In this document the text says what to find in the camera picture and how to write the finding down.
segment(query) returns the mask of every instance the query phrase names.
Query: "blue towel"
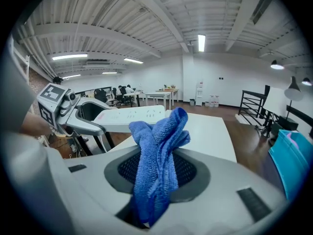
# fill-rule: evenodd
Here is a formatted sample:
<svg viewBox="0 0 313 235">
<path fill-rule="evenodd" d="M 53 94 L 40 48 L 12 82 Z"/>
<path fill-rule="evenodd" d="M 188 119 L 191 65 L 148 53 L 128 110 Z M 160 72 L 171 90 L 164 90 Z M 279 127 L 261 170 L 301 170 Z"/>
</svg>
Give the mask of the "blue towel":
<svg viewBox="0 0 313 235">
<path fill-rule="evenodd" d="M 169 206 L 171 192 L 178 189 L 172 151 L 190 142 L 189 132 L 183 131 L 187 120 L 187 113 L 176 108 L 154 126 L 142 121 L 129 125 L 141 148 L 133 195 L 141 223 L 152 226 Z"/>
</svg>

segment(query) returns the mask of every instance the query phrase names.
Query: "white desk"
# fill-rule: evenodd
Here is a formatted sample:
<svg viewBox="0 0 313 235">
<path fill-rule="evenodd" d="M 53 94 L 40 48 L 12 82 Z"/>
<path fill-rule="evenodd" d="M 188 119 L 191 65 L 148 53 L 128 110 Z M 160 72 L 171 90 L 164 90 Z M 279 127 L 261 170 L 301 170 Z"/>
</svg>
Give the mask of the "white desk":
<svg viewBox="0 0 313 235">
<path fill-rule="evenodd" d="M 190 133 L 190 143 L 183 148 L 200 153 L 237 162 L 233 144 L 221 117 L 211 117 L 188 113 L 188 121 L 184 130 Z M 111 151 L 136 145 L 133 137 L 114 147 Z"/>
<path fill-rule="evenodd" d="M 156 98 L 156 104 L 158 98 L 163 98 L 163 104 L 164 108 L 166 110 L 166 97 L 169 97 L 169 109 L 171 109 L 171 92 L 150 92 L 146 93 L 146 104 L 148 106 L 148 96 L 151 96 L 153 98 L 153 104 L 155 104 L 155 98 Z"/>
<path fill-rule="evenodd" d="M 171 89 L 171 90 L 167 90 L 167 91 L 156 91 L 156 92 L 170 92 L 170 93 L 172 93 L 172 106 L 174 106 L 174 95 L 176 94 L 176 99 L 178 102 L 178 89 Z"/>
<path fill-rule="evenodd" d="M 132 93 L 127 93 L 127 94 L 124 94 L 124 96 L 137 96 L 137 105 L 138 107 L 140 106 L 140 102 L 139 102 L 139 95 L 140 94 L 143 94 L 141 92 L 132 92 Z"/>
</svg>

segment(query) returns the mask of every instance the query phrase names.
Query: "brick wall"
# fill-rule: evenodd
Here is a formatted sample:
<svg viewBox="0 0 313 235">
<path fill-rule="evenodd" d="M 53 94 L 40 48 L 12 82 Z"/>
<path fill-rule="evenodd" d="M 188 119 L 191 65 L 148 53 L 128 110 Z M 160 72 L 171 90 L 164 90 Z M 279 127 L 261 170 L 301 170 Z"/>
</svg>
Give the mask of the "brick wall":
<svg viewBox="0 0 313 235">
<path fill-rule="evenodd" d="M 49 83 L 48 80 L 40 76 L 37 72 L 35 72 L 32 68 L 29 68 L 29 86 L 35 92 L 36 95 Z M 38 109 L 37 100 L 33 103 L 35 114 L 40 115 Z"/>
</svg>

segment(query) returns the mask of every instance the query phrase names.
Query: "mesh grille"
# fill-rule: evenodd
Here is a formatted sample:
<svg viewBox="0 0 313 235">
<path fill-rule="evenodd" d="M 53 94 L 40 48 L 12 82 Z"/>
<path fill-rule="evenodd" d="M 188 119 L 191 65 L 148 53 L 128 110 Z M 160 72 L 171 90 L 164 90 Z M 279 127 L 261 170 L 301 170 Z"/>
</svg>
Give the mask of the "mesh grille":
<svg viewBox="0 0 313 235">
<path fill-rule="evenodd" d="M 135 184 L 136 181 L 140 154 L 141 153 L 138 152 L 137 154 L 120 163 L 118 166 L 118 173 L 132 184 Z M 192 163 L 175 153 L 173 153 L 173 158 L 178 186 L 181 187 L 194 179 L 197 174 L 197 169 Z"/>
</svg>

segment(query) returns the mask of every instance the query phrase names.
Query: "wooden floor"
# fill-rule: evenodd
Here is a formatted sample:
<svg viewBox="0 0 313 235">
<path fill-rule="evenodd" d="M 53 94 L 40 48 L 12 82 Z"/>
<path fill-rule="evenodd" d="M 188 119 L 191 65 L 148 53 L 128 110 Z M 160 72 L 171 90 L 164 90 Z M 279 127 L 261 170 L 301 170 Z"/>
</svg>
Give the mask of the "wooden floor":
<svg viewBox="0 0 313 235">
<path fill-rule="evenodd" d="M 152 100 L 149 100 L 148 103 L 149 105 L 153 104 Z M 146 106 L 146 102 L 141 100 L 140 106 Z M 279 174 L 270 155 L 268 154 L 268 140 L 261 137 L 259 132 L 255 130 L 254 126 L 240 124 L 236 120 L 235 115 L 238 113 L 237 108 L 226 106 L 213 108 L 205 106 L 190 106 L 188 103 L 176 101 L 174 102 L 172 109 L 175 107 L 182 107 L 188 113 L 223 118 L 234 146 L 237 162 L 266 179 L 284 192 Z M 130 137 L 130 135 L 130 133 L 111 133 L 111 137 L 115 145 L 120 144 L 126 138 Z M 63 158 L 69 158 L 70 154 L 72 157 L 76 157 L 76 154 L 71 152 L 70 147 L 64 140 L 57 141 L 56 144 L 52 143 L 50 146 L 57 148 Z"/>
</svg>

